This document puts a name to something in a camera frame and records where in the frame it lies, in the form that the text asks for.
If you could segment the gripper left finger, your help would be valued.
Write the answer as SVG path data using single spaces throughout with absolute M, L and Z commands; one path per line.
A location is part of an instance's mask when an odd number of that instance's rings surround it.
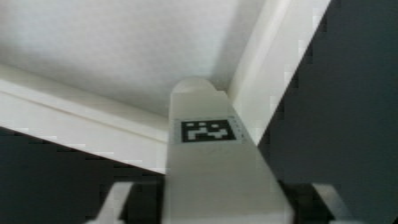
M 135 186 L 133 182 L 116 182 L 103 201 L 96 217 L 84 224 L 126 224 L 121 219 L 130 191 Z

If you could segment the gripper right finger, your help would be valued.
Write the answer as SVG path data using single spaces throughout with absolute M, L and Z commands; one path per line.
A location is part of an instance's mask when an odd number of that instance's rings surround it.
M 359 220 L 354 218 L 334 186 L 331 184 L 315 183 L 313 187 L 334 216 L 334 220 L 329 224 L 359 224 Z

